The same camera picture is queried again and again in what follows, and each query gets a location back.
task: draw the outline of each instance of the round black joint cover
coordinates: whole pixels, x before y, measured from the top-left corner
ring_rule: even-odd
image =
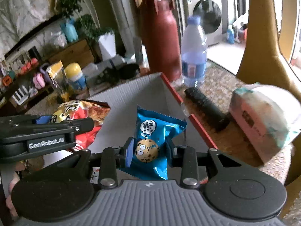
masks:
[[[263,220],[281,211],[286,190],[275,178],[246,165],[218,172],[205,185],[204,196],[217,211],[230,217]]]
[[[76,169],[49,167],[20,180],[11,198],[19,216],[52,222],[78,213],[93,195],[92,184]]]

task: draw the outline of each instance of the red bottle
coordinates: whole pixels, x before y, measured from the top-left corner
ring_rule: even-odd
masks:
[[[174,0],[142,0],[141,37],[145,46],[150,70],[163,72],[169,81],[177,80],[182,73],[178,27],[172,10]]]

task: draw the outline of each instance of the metal screw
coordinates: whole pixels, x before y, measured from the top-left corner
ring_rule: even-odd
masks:
[[[195,186],[198,184],[198,181],[194,178],[187,177],[183,180],[183,183],[188,185],[188,186]]]
[[[106,186],[106,187],[110,187],[110,186],[113,186],[115,184],[115,180],[112,179],[112,178],[103,178],[100,181],[100,184],[103,185],[103,186]]]

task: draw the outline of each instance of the cookie illustration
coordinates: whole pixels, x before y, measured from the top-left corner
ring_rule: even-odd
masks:
[[[151,139],[142,139],[137,144],[135,155],[138,160],[148,163],[158,157],[159,147],[156,142]]]

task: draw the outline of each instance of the washing machine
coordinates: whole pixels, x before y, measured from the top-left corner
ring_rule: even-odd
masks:
[[[198,15],[201,26],[207,35],[207,46],[222,41],[222,0],[182,0],[185,20],[187,17]]]

